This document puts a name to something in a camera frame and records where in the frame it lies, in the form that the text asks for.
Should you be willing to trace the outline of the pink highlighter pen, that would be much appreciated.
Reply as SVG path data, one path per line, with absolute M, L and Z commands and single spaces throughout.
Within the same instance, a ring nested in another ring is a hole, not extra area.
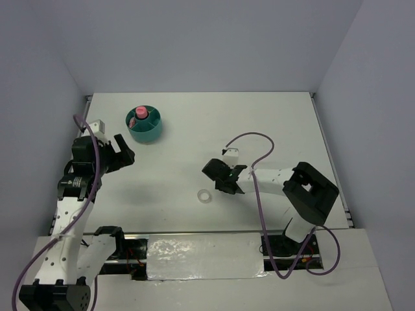
M 135 123 L 136 123 L 136 120 L 134 117 L 132 117 L 129 121 L 129 127 L 132 128 L 135 125 Z

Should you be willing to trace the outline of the clear tape roll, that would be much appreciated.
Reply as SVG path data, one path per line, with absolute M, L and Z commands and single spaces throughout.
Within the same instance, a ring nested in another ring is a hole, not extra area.
M 207 189 L 201 189 L 197 192 L 197 198 L 200 203 L 210 203 L 212 200 L 212 196 L 210 191 Z

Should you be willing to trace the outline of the pink-capped crayon bottle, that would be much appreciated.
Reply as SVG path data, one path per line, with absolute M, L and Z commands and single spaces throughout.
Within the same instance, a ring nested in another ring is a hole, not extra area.
M 144 120 L 148 117 L 149 112 L 145 106 L 138 106 L 135 109 L 135 116 L 138 120 Z

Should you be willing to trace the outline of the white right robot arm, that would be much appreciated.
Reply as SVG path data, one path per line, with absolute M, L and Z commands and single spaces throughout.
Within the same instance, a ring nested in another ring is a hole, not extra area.
M 312 229 L 325 224 L 339 195 L 338 187 L 307 162 L 294 168 L 262 169 L 230 167 L 220 159 L 211 159 L 202 173 L 214 182 L 215 189 L 226 194 L 258 192 L 288 199 L 295 210 L 281 239 L 288 253 L 299 252 Z

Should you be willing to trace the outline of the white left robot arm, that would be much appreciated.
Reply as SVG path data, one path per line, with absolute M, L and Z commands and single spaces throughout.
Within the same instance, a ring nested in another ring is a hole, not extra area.
M 93 209 L 103 175 L 134 164 L 135 153 L 122 135 L 114 137 L 116 152 L 103 134 L 84 135 L 73 141 L 72 158 L 58 182 L 56 219 L 51 241 L 34 256 L 43 258 L 31 284 L 19 289 L 28 310 L 92 310 L 93 281 L 106 260 L 127 250 L 121 227 L 100 226 L 84 253 L 84 228 Z

